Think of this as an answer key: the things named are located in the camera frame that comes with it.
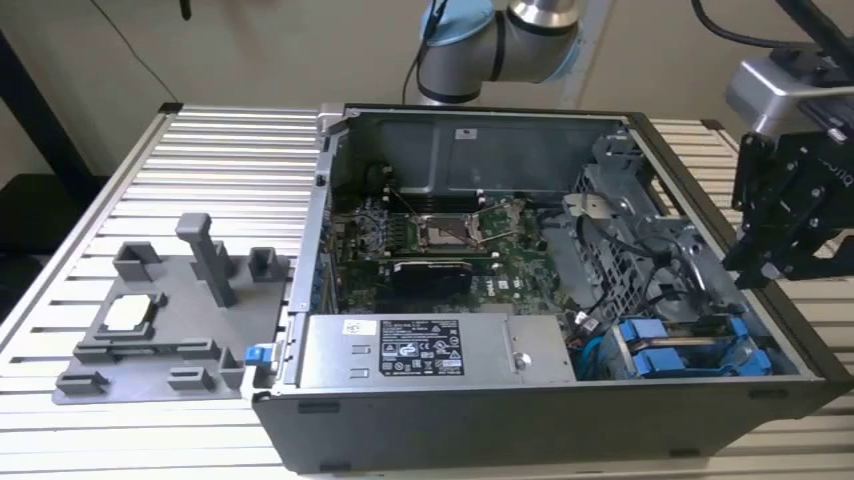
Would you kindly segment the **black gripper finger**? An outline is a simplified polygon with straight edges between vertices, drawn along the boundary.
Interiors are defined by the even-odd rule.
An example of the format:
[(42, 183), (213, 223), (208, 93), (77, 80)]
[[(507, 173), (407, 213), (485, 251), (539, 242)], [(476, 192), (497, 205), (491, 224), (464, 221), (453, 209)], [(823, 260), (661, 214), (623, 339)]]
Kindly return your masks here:
[(741, 230), (752, 236), (768, 236), (774, 227), (756, 204), (768, 190), (767, 177), (776, 165), (776, 143), (755, 132), (740, 138), (731, 206), (741, 213)]
[(763, 288), (769, 281), (818, 280), (852, 276), (852, 236), (843, 239), (831, 257), (816, 257), (815, 252), (839, 229), (824, 228), (815, 211), (818, 205), (804, 209), (783, 208), (780, 215), (753, 209), (744, 215), (736, 241), (723, 259), (727, 271), (736, 272), (737, 289)]

